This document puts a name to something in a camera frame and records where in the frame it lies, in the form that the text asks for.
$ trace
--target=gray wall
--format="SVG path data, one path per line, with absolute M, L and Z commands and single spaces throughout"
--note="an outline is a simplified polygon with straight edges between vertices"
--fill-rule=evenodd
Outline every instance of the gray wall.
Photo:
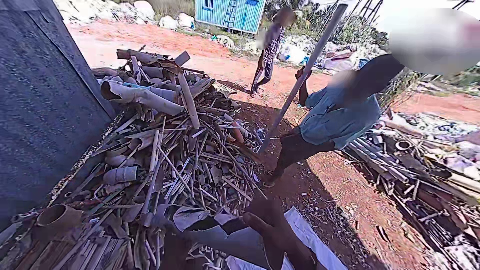
M 44 204 L 115 115 L 51 0 L 0 0 L 0 230 Z

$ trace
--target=blue shipping container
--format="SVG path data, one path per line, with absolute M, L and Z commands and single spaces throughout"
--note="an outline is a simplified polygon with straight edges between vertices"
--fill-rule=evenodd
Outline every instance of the blue shipping container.
M 256 34 L 265 2 L 266 0 L 195 0 L 195 20 Z

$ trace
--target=leg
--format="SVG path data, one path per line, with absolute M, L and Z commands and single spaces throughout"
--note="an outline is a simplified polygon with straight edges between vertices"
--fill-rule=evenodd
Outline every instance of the leg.
M 253 77 L 253 82 L 252 82 L 252 94 L 254 92 L 257 92 L 257 88 L 258 88 L 258 79 L 260 78 L 260 75 L 262 75 L 264 71 L 264 66 L 262 66 L 262 63 L 259 62 L 257 64 L 257 70 L 255 71 L 255 76 Z
M 282 142 L 282 150 L 276 163 L 272 177 L 264 183 L 266 187 L 272 187 L 276 179 L 280 178 L 285 169 L 293 163 L 306 160 L 319 152 L 328 152 L 335 149 L 335 143 L 325 142 L 320 145 L 314 145 L 306 142 L 301 134 L 288 135 L 280 140 Z
M 294 157 L 294 153 L 292 153 L 288 149 L 283 149 L 282 147 L 282 150 L 280 151 L 280 156 L 278 157 L 278 161 L 276 162 L 275 170 L 272 173 L 272 177 L 270 177 L 270 179 L 268 179 L 267 181 L 268 185 L 273 185 L 273 182 L 283 175 L 285 169 L 296 162 L 294 159 L 292 159 L 292 157 Z
M 265 76 L 260 82 L 257 83 L 257 87 L 268 83 L 270 79 L 272 79 L 273 62 L 265 63 L 264 65 L 265 65 Z
M 272 177 L 270 177 L 270 179 L 266 181 L 264 185 L 273 186 L 274 181 L 283 175 L 288 166 L 302 158 L 302 154 L 305 152 L 305 150 L 302 150 L 302 141 L 303 139 L 298 128 L 295 128 L 291 131 L 291 133 L 282 136 L 280 139 L 282 150 L 278 156 L 275 170 L 272 173 Z

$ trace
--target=red dirt ground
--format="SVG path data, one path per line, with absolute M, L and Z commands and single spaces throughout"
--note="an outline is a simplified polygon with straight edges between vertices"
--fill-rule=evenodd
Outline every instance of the red dirt ground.
M 153 25 L 94 23 L 88 26 L 68 26 L 78 47 L 91 67 L 118 67 L 116 49 L 138 49 L 172 56 L 187 50 L 192 59 L 185 66 L 207 72 L 217 80 L 236 83 L 247 89 L 255 72 L 256 62 L 236 57 L 228 50 L 199 36 L 180 34 Z M 294 68 L 275 65 L 272 80 L 264 91 L 251 98 L 243 92 L 233 95 L 242 101 L 241 118 L 270 125 L 295 83 Z M 312 92 L 323 88 L 329 80 L 324 74 L 313 74 L 307 85 Z M 480 123 L 480 102 L 461 95 L 433 97 L 415 95 L 397 110 L 405 112 L 431 111 L 446 118 Z M 300 121 L 305 111 L 293 104 L 281 124 L 285 133 Z M 265 168 L 275 167 L 280 143 L 273 140 L 262 155 Z M 408 240 L 408 233 L 420 237 L 405 225 L 402 214 L 383 194 L 367 184 L 364 176 L 338 154 L 320 153 L 294 164 L 266 191 L 268 197 L 279 197 L 284 207 L 297 207 L 312 222 L 320 238 L 349 269 L 424 269 L 424 247 L 418 239 Z M 391 243 L 381 239 L 376 227 L 381 226 Z

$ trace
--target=metal pipe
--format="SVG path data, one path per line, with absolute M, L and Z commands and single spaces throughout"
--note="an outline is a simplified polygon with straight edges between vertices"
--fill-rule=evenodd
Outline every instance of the metal pipe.
M 328 23 L 327 28 L 325 29 L 324 35 L 320 38 L 320 40 L 317 42 L 317 45 L 315 46 L 315 50 L 313 51 L 312 55 L 308 59 L 307 64 L 305 65 L 305 68 L 303 69 L 303 74 L 302 76 L 297 80 L 295 85 L 292 88 L 292 91 L 290 92 L 290 95 L 288 96 L 287 100 L 285 101 L 285 104 L 283 104 L 282 109 L 280 110 L 280 113 L 278 116 L 275 118 L 275 121 L 273 122 L 272 127 L 268 131 L 268 135 L 264 140 L 264 143 L 260 147 L 260 150 L 258 151 L 259 153 L 263 152 L 268 144 L 270 143 L 270 137 L 273 136 L 275 133 L 278 124 L 280 124 L 280 121 L 282 121 L 283 116 L 287 112 L 288 107 L 292 103 L 293 99 L 295 98 L 298 90 L 300 89 L 300 86 L 302 86 L 303 82 L 307 78 L 308 73 L 310 73 L 310 70 L 313 67 L 313 64 L 317 61 L 318 56 L 322 52 L 322 50 L 325 47 L 325 44 L 327 44 L 327 41 L 329 40 L 330 36 L 332 35 L 333 31 L 336 28 L 336 25 L 342 18 L 343 13 L 347 9 L 348 5 L 347 4 L 339 4 L 338 7 L 335 10 L 335 13 L 332 16 L 332 19 Z

